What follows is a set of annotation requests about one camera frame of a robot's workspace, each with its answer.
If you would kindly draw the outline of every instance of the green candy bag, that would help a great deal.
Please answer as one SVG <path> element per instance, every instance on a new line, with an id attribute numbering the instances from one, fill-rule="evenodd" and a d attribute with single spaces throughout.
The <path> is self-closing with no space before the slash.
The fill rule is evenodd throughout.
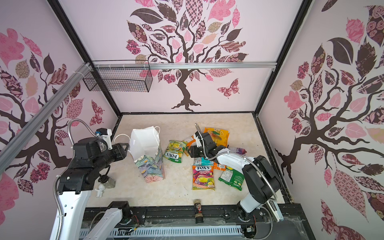
<path id="1" fill-rule="evenodd" d="M 221 177 L 218 178 L 219 181 L 224 182 L 225 184 L 236 188 L 241 191 L 241 185 L 244 182 L 244 175 L 233 168 L 227 166 Z"/>
<path id="2" fill-rule="evenodd" d="M 181 157 L 183 156 L 183 152 L 186 146 L 187 142 L 169 140 L 169 145 L 164 153 L 164 157 L 171 162 L 181 163 Z"/>

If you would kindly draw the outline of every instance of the wire basket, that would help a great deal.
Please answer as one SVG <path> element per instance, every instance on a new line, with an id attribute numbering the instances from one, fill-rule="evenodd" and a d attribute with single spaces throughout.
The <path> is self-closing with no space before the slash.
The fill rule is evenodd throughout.
<path id="1" fill-rule="evenodd" d="M 92 72 L 89 72 L 83 78 L 90 91 L 149 92 L 153 80 L 149 65 L 122 68 L 97 67 L 95 70 L 99 73 L 101 79 L 95 78 Z M 100 87 L 97 80 L 101 80 L 104 85 Z"/>

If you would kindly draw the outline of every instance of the butterfly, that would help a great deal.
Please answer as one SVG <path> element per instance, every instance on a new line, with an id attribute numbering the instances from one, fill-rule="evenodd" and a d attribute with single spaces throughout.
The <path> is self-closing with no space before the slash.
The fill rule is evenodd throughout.
<path id="1" fill-rule="evenodd" d="M 92 100 L 92 108 L 93 108 L 93 111 L 95 112 L 95 115 L 93 115 L 93 117 L 91 118 L 91 121 L 89 122 L 91 126 L 95 124 L 100 124 L 103 122 L 103 118 L 100 115 L 102 115 L 103 111 L 105 111 L 101 107 L 97 106 L 97 104 L 93 100 Z"/>
<path id="2" fill-rule="evenodd" d="M 229 99 L 229 96 L 232 95 L 231 92 L 233 93 L 238 93 L 239 92 L 239 88 L 237 87 L 238 85 L 238 78 L 236 78 L 232 83 L 231 83 L 231 86 L 229 88 L 218 88 L 217 90 L 221 93 L 224 93 L 224 96 L 226 96 L 228 99 Z"/>

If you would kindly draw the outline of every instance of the wall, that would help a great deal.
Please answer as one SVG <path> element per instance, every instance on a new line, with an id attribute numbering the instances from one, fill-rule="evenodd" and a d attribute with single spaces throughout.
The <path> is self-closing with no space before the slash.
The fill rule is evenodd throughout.
<path id="1" fill-rule="evenodd" d="M 383 238 L 383 17 L 378 0 L 314 2 L 260 113 L 318 240 Z"/>
<path id="2" fill-rule="evenodd" d="M 301 0 L 60 2 L 92 60 L 151 63 L 276 61 L 301 4 Z M 190 30 L 178 27 L 182 23 L 190 23 Z M 152 74 L 149 93 L 111 92 L 122 112 L 254 111 L 270 69 Z"/>
<path id="3" fill-rule="evenodd" d="M 0 21 L 3 149 L 83 61 L 45 0 L 4 1 Z M 117 119 L 102 93 L 89 92 L 82 81 L 71 91 L 0 174 L 2 239 L 49 238 L 56 214 L 53 181 L 72 156 L 66 134 L 72 118 L 89 122 L 92 130 L 112 128 Z M 72 129 L 75 141 L 90 135 L 83 126 Z"/>

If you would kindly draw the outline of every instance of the dark green package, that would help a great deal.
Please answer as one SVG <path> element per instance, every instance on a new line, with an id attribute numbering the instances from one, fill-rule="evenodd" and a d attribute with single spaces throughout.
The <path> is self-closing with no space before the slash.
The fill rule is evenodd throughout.
<path id="1" fill-rule="evenodd" d="M 241 185 L 244 182 L 244 175 L 236 171 L 235 169 L 227 166 L 227 168 L 225 169 L 223 174 L 221 174 L 221 177 L 218 178 L 218 180 L 241 191 Z"/>

